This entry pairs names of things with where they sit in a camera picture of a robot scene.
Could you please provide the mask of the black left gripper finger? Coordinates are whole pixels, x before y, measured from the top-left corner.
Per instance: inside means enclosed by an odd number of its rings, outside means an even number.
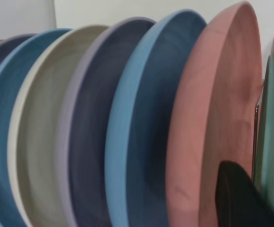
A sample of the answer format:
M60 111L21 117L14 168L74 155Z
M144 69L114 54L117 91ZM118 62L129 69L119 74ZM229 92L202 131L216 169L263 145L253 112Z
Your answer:
M274 212L236 162L219 165L215 205L220 227L274 227Z

